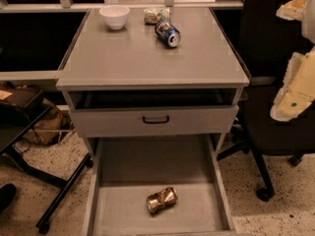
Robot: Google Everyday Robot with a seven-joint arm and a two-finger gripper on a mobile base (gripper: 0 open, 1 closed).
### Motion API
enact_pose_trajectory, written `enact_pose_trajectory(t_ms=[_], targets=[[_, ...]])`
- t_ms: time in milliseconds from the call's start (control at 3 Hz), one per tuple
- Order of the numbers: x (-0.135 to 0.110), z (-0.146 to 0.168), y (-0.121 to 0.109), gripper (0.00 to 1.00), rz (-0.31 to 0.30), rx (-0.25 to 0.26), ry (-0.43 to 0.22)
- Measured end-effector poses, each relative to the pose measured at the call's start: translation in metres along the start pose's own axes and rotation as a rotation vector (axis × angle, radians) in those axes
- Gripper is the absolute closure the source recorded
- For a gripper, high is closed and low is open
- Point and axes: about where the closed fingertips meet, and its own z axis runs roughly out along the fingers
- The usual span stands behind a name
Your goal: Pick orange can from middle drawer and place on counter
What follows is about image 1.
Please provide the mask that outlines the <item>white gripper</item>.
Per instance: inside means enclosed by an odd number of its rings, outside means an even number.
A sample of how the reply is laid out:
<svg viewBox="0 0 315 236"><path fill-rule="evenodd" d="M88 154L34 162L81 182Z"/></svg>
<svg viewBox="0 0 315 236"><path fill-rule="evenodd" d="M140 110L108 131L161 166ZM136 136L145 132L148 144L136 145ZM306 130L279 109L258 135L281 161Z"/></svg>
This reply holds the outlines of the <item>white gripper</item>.
<svg viewBox="0 0 315 236"><path fill-rule="evenodd" d="M290 0L276 16L301 21L304 38L315 43L315 0ZM281 122L297 118L315 100L315 49L305 55L294 52L288 61L283 86L279 89L270 116Z"/></svg>

